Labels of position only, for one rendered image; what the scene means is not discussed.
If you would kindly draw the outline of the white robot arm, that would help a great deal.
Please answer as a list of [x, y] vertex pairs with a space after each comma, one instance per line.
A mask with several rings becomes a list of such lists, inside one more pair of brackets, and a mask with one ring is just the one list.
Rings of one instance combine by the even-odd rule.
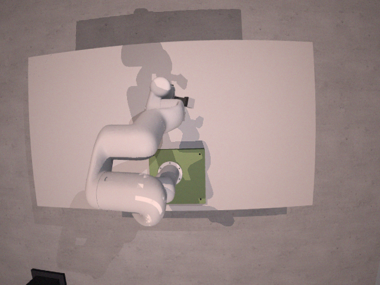
[[174, 199], [175, 186], [182, 179], [181, 167], [167, 161], [154, 177], [145, 173], [112, 172], [112, 166], [113, 160], [147, 160], [155, 155], [163, 134], [181, 125], [185, 107], [194, 108], [195, 99], [174, 96], [169, 80], [157, 77], [150, 84], [144, 112], [133, 124], [106, 125], [100, 130], [85, 184], [85, 197], [90, 206], [131, 212], [143, 226], [154, 226], [161, 221], [166, 198], [167, 203]]

